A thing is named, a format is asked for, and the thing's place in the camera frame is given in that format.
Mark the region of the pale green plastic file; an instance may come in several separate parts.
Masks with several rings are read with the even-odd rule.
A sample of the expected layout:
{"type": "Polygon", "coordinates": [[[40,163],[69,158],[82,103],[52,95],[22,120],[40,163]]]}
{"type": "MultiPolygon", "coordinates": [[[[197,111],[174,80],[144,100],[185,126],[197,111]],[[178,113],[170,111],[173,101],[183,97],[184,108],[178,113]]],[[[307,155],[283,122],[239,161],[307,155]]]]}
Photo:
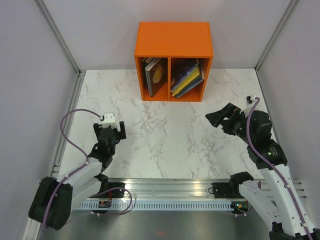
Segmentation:
{"type": "Polygon", "coordinates": [[[178,87],[173,91],[171,96],[173,97],[174,95],[176,95],[179,91],[181,91],[184,87],[186,87],[190,82],[192,82],[200,75],[201,73],[199,70],[196,70],[194,73],[191,73],[185,80],[182,81],[181,84],[178,85],[178,87]]]}

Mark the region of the dark green hardcover book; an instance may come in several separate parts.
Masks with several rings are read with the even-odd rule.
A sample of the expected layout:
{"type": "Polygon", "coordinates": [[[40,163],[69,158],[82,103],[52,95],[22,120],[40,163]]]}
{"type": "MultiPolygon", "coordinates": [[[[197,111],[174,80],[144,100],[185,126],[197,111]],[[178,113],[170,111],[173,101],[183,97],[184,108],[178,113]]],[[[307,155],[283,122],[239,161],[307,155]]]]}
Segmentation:
{"type": "Polygon", "coordinates": [[[144,79],[144,83],[145,86],[148,89],[148,94],[150,95],[150,84],[149,84],[149,79],[147,77],[147,72],[146,72],[146,67],[150,64],[150,62],[153,60],[152,57],[144,57],[142,59],[142,68],[143,68],[143,79],[144,79]]]}

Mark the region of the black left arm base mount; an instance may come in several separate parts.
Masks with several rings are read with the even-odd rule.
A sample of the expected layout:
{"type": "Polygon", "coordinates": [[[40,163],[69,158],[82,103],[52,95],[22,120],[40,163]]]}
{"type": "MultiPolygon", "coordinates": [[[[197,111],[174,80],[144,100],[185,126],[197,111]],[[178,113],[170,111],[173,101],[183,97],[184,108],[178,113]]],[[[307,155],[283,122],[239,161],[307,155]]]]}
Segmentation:
{"type": "Polygon", "coordinates": [[[101,184],[100,190],[94,198],[120,199],[124,197],[126,184],[123,182],[105,182],[101,184]]]}

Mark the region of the purple galaxy cover book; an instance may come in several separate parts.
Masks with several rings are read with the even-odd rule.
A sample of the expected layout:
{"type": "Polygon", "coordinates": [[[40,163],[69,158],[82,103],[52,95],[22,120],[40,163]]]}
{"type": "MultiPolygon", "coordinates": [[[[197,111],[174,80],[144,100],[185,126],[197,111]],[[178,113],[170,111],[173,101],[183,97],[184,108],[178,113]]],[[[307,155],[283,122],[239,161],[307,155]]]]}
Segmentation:
{"type": "Polygon", "coordinates": [[[175,63],[171,70],[171,87],[176,87],[188,74],[190,74],[193,68],[199,65],[198,58],[181,58],[175,63]]]}

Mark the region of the light blue paperback book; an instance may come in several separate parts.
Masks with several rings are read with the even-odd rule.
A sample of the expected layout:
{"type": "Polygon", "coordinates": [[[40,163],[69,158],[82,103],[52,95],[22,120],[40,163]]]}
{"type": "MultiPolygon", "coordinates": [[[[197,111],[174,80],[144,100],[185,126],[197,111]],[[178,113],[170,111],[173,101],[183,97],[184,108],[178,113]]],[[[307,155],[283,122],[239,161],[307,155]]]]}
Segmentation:
{"type": "Polygon", "coordinates": [[[157,64],[162,58],[161,57],[155,57],[146,67],[145,70],[149,71],[150,69],[152,69],[155,64],[157,64]]]}

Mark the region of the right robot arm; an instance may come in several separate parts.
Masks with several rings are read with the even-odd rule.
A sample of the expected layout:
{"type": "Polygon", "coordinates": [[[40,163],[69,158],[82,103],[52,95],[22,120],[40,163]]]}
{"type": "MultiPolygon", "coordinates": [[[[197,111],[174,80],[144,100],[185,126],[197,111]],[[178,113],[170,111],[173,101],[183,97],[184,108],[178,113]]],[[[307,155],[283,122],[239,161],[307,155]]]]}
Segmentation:
{"type": "Polygon", "coordinates": [[[312,222],[294,187],[288,161],[281,146],[272,139],[268,113],[251,107],[245,113],[228,103],[221,110],[206,114],[210,124],[247,144],[249,158],[267,182],[274,200],[262,193],[248,172],[230,176],[228,191],[243,197],[262,218],[271,240],[318,240],[320,230],[312,222]]]}

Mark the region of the yellow paperback book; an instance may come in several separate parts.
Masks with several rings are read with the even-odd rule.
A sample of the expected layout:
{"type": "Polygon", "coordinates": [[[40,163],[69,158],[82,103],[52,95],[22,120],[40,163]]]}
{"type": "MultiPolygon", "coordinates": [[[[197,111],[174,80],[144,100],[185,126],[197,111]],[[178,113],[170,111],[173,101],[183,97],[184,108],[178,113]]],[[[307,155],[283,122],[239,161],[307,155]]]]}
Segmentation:
{"type": "Polygon", "coordinates": [[[186,87],[189,83],[191,83],[194,79],[196,79],[201,73],[200,67],[195,67],[192,72],[185,77],[181,83],[177,85],[177,87],[172,91],[171,96],[175,96],[179,91],[181,91],[184,87],[186,87]]]}

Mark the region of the black paperback book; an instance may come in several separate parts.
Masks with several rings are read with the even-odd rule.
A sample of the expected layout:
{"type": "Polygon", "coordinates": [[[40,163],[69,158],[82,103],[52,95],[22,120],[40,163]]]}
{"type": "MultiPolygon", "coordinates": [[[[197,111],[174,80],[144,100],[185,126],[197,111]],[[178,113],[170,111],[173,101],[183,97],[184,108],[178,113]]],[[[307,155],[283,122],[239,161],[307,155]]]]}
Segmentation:
{"type": "Polygon", "coordinates": [[[150,76],[150,97],[153,98],[163,85],[167,82],[167,58],[159,58],[149,71],[150,76]]]}

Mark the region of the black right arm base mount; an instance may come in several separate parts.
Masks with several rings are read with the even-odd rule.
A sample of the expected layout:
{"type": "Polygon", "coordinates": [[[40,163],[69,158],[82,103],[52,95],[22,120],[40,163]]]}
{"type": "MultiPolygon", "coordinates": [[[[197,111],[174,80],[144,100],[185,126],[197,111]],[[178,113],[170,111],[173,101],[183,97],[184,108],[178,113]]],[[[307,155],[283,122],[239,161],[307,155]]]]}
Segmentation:
{"type": "Polygon", "coordinates": [[[214,195],[215,199],[244,199],[240,195],[239,184],[229,182],[214,182],[206,190],[208,194],[214,195]]]}

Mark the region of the bright blue paperback book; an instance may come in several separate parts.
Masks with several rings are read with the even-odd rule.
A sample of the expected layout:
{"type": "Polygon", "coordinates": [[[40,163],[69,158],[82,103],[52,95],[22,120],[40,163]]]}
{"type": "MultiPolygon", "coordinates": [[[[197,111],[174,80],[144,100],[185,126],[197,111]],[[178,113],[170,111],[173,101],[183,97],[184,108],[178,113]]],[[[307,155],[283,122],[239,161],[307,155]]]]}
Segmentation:
{"type": "Polygon", "coordinates": [[[150,84],[150,94],[149,94],[149,96],[151,96],[151,83],[150,83],[150,76],[149,76],[149,73],[148,73],[148,71],[146,70],[146,75],[147,75],[147,77],[148,77],[148,81],[149,81],[149,84],[150,84]]]}

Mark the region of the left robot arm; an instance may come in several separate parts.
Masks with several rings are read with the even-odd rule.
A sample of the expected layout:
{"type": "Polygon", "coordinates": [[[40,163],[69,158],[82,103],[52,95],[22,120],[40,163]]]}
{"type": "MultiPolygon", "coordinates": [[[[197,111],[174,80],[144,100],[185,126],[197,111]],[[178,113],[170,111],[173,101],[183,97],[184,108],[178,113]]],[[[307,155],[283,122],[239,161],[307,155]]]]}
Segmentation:
{"type": "Polygon", "coordinates": [[[58,177],[47,176],[40,181],[28,211],[30,219],[60,230],[78,205],[89,197],[103,198],[109,193],[108,177],[103,171],[112,163],[116,145],[127,137],[125,123],[95,123],[93,129],[97,143],[82,165],[58,177]]]}

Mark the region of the navy blue hardcover book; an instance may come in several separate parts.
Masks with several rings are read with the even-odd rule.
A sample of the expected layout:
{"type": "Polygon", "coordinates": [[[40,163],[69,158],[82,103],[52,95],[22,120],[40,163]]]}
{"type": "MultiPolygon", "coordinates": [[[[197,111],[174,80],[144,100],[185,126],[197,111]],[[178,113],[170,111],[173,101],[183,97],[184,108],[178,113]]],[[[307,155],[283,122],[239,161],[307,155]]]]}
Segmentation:
{"type": "Polygon", "coordinates": [[[191,81],[186,87],[184,87],[181,91],[179,91],[176,95],[174,95],[173,97],[175,99],[180,98],[181,96],[183,96],[184,94],[186,94],[188,91],[190,91],[191,89],[193,89],[194,87],[196,87],[198,84],[200,84],[201,82],[203,82],[204,79],[201,76],[198,76],[196,79],[194,79],[193,81],[191,81]]]}

